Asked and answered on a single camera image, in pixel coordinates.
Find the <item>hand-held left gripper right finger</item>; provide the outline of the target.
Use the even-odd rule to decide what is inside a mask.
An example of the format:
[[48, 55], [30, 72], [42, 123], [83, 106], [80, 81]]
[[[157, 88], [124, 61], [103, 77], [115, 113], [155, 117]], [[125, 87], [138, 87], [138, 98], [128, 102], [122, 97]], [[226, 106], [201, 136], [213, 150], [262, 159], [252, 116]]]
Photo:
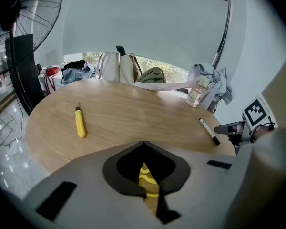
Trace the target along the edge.
[[145, 142], [144, 161], [158, 186], [155, 215], [144, 212], [146, 228], [155, 229], [185, 218], [218, 191], [237, 159]]

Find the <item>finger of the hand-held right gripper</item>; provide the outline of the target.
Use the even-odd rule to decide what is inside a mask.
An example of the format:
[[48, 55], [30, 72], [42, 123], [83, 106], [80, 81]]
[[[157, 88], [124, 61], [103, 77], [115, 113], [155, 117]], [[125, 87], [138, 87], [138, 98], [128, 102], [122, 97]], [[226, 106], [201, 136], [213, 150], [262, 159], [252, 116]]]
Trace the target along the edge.
[[225, 125], [219, 125], [214, 128], [217, 134], [235, 134], [240, 133], [243, 130], [244, 122], [237, 121]]

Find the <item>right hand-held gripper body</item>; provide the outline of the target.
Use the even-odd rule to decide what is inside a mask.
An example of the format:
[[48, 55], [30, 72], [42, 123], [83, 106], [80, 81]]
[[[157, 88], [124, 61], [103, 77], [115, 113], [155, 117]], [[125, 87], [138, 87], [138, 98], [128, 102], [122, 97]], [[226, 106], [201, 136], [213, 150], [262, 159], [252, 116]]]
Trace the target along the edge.
[[254, 143], [263, 135], [273, 131], [276, 125], [271, 119], [270, 110], [260, 97], [256, 97], [245, 107], [241, 121], [244, 122], [242, 132], [228, 135], [228, 140], [236, 152], [242, 145]]

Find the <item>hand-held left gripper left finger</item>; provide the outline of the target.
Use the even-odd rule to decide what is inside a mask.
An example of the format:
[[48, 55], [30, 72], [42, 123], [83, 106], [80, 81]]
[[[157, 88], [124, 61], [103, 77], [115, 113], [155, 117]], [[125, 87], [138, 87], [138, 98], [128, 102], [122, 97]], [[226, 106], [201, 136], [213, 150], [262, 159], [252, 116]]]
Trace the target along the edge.
[[158, 229], [162, 222], [140, 196], [114, 190], [103, 175], [112, 156], [127, 143], [72, 160], [38, 183], [20, 200], [5, 196], [29, 225], [37, 229]]

